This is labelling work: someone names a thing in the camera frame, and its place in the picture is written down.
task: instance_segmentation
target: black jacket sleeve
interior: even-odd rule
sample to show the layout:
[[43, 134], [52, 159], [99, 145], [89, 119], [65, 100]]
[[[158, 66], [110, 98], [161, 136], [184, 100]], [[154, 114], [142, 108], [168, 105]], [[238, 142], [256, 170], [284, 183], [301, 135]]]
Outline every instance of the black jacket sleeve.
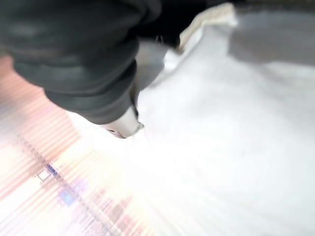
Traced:
[[160, 0], [1, 0], [0, 44], [15, 70], [60, 107], [96, 124], [130, 106], [138, 40]]

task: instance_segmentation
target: white fabric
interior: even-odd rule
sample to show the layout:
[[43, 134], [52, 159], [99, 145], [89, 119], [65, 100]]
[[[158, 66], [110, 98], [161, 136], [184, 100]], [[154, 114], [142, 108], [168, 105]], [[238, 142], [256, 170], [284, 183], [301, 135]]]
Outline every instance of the white fabric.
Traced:
[[167, 52], [135, 137], [73, 117], [122, 161], [157, 236], [315, 235], [315, 16], [237, 22]]

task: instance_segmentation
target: white sheet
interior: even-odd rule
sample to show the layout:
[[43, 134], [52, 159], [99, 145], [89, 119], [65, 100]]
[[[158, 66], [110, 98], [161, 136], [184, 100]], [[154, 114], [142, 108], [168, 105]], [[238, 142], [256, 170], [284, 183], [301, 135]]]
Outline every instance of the white sheet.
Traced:
[[[157, 236], [313, 236], [315, 16], [229, 20], [167, 52], [139, 95], [135, 137], [72, 118], [121, 160]], [[141, 53], [143, 70], [160, 65], [161, 46]]]

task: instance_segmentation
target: dark gray fabric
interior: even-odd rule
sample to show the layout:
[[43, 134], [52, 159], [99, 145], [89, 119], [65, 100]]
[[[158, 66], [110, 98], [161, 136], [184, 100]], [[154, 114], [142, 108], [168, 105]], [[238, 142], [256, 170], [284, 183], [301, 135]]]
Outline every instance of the dark gray fabric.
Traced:
[[105, 124], [130, 105], [137, 36], [169, 34], [175, 46], [205, 7], [205, 0], [163, 0], [177, 21], [157, 21], [149, 31], [145, 25], [160, 15], [161, 0], [1, 0], [0, 44], [16, 71], [52, 102]]

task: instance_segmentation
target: white cloth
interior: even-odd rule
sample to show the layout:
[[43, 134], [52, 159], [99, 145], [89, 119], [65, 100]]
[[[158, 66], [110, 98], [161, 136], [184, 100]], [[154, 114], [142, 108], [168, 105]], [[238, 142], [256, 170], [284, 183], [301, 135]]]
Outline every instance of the white cloth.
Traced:
[[140, 93], [135, 137], [74, 123], [122, 160], [157, 236], [314, 236], [314, 43], [311, 14], [204, 26]]

